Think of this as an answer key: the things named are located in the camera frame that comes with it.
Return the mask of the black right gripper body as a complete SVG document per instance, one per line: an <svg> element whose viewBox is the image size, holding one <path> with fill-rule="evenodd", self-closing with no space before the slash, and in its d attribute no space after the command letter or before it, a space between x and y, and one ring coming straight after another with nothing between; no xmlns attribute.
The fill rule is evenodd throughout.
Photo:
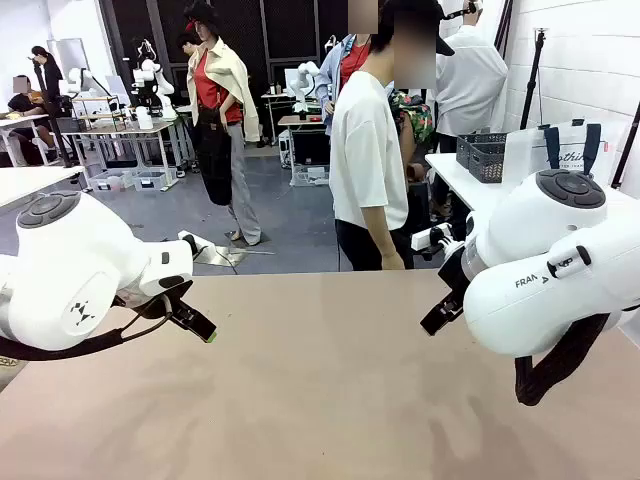
<svg viewBox="0 0 640 480"><path fill-rule="evenodd" d="M462 301L469 286L469 279L462 268L464 248L458 248L444 261L438 271L438 276L450 288L450 297L455 301Z"/></svg>

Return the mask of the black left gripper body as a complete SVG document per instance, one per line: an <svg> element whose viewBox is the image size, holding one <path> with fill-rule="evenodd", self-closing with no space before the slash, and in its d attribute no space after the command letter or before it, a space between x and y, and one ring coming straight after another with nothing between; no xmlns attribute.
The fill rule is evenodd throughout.
<svg viewBox="0 0 640 480"><path fill-rule="evenodd" d="M190 309L183 297L192 285L193 281L188 280L152 297L139 291L121 289L115 295L115 306L130 309L142 317L163 317L168 312L178 314Z"/></svg>

